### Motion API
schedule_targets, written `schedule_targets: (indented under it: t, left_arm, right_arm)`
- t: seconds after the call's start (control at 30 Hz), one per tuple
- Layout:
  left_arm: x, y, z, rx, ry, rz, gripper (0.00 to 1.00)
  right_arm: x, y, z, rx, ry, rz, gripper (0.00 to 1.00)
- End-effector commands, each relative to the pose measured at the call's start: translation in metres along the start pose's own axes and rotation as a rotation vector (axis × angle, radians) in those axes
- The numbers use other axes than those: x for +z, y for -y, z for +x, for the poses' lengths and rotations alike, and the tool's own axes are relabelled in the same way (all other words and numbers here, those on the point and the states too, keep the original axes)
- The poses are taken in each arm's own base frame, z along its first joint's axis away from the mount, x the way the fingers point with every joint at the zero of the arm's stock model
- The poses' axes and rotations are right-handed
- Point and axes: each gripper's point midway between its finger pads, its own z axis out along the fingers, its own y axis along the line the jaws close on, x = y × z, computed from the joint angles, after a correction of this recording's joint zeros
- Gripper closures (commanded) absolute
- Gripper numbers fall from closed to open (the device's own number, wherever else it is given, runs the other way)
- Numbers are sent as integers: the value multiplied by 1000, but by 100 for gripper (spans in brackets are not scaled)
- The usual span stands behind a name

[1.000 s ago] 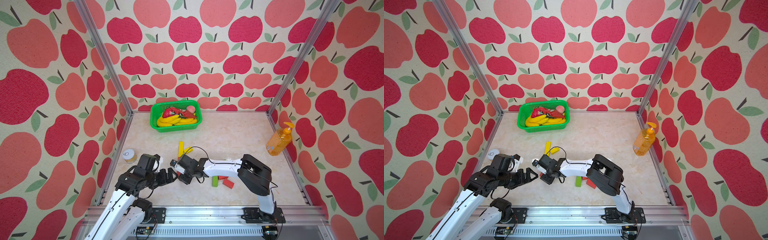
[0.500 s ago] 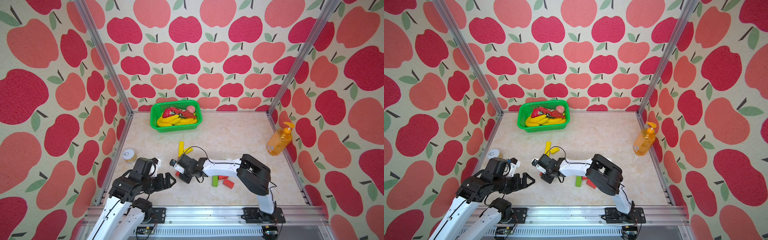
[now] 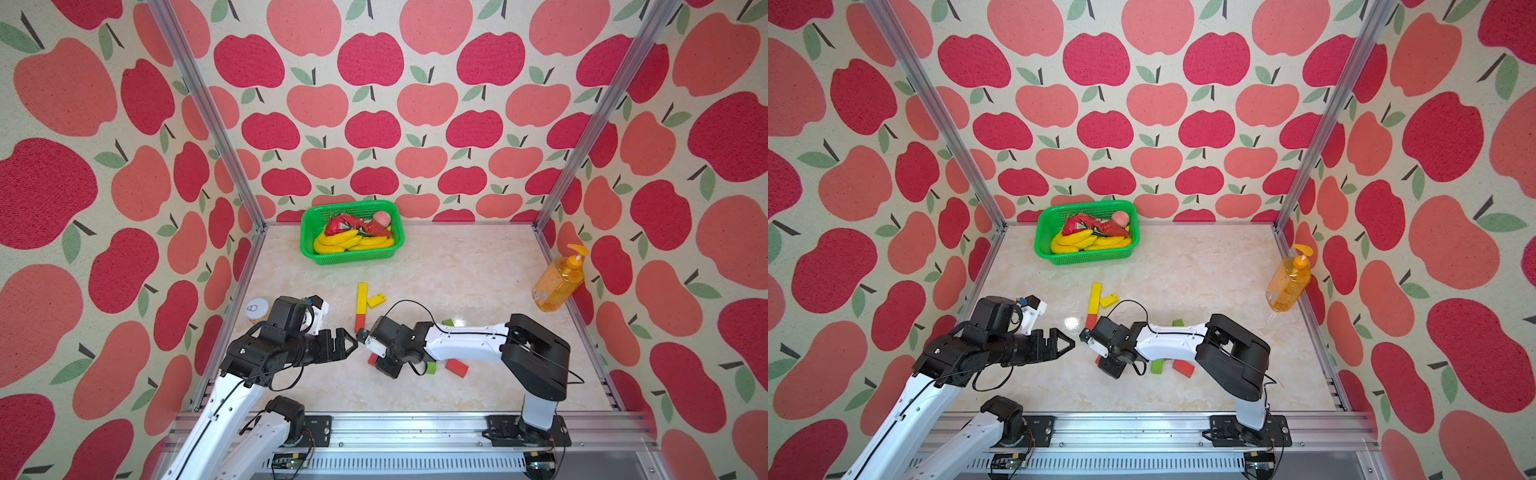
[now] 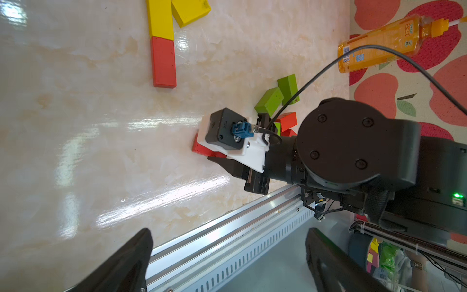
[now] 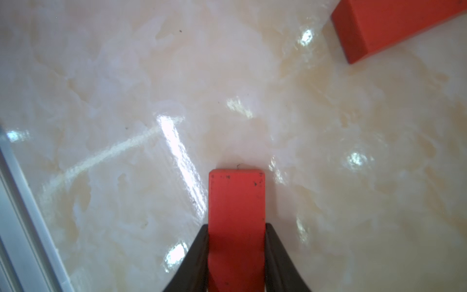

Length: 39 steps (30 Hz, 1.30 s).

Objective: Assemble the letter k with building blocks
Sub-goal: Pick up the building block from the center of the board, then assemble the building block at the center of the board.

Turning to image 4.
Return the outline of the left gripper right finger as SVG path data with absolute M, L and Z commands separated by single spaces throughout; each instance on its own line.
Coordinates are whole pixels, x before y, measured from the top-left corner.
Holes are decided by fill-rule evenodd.
M 309 229 L 306 262 L 319 292 L 386 292 L 388 289 L 317 228 Z

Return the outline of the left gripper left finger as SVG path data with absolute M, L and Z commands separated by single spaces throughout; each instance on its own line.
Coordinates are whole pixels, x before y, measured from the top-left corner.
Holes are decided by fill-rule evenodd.
M 141 229 L 71 292 L 145 292 L 146 272 L 153 249 L 149 229 Z

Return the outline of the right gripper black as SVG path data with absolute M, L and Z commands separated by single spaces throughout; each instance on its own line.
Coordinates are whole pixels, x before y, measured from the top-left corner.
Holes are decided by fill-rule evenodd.
M 268 113 L 259 113 L 257 118 L 257 133 L 270 133 L 269 123 L 271 117 Z M 227 173 L 235 178 L 244 180 L 244 190 L 258 195 L 267 195 L 270 179 L 263 173 L 257 172 L 234 159 L 222 157 L 208 157 L 209 161 L 217 163 Z

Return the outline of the yellow block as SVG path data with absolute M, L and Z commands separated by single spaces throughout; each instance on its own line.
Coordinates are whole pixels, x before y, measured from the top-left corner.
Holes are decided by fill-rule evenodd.
M 152 37 L 174 40 L 170 0 L 147 0 L 149 31 Z
M 171 9 L 180 28 L 205 17 L 211 11 L 208 0 L 172 0 Z

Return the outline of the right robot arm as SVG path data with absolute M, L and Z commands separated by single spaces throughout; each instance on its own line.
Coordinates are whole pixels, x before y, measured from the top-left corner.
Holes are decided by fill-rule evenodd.
M 259 170 L 229 156 L 212 161 L 248 192 L 265 195 L 279 180 L 299 186 L 305 206 L 329 198 L 387 230 L 427 240 L 467 233 L 467 147 L 424 136 L 418 122 L 333 97 L 268 148 Z

